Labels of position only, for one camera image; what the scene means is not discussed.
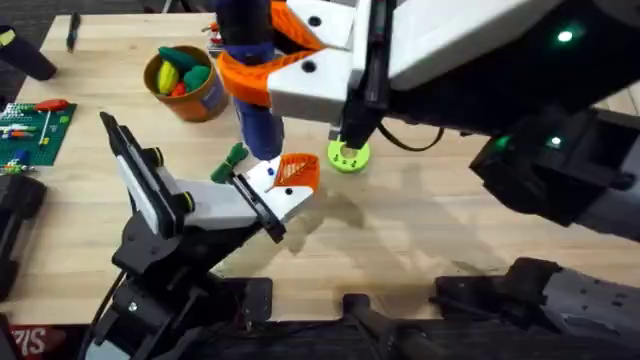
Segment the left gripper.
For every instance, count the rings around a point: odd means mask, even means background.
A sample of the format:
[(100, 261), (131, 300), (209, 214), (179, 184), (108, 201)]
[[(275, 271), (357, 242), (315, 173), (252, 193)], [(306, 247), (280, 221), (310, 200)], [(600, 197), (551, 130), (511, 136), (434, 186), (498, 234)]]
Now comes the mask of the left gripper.
[(135, 211), (112, 263), (131, 276), (183, 266), (208, 271), (260, 230), (276, 243), (284, 224), (319, 186), (316, 155), (287, 153), (261, 161), (223, 184), (169, 172), (123, 172)]

